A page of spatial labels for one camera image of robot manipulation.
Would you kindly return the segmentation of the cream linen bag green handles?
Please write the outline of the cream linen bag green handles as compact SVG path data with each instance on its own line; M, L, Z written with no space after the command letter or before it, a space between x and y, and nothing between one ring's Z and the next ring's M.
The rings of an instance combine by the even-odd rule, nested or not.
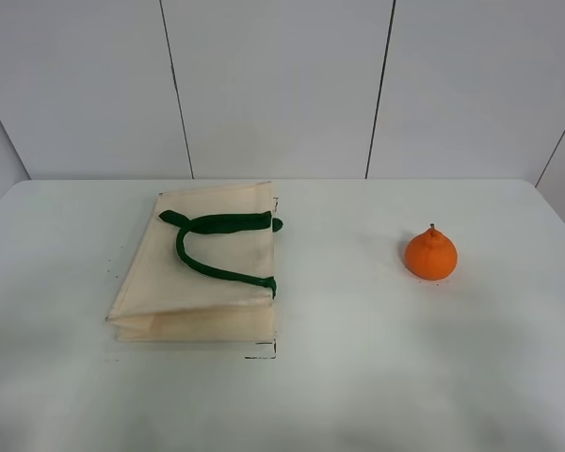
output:
M106 320L120 342L274 340L270 182L158 195Z

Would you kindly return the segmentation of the orange citrus fruit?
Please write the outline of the orange citrus fruit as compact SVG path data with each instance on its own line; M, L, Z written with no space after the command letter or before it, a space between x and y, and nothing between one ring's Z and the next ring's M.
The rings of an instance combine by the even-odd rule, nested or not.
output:
M405 267L427 281L447 278L457 267L458 260L454 243L433 223L426 231L415 236L404 250Z

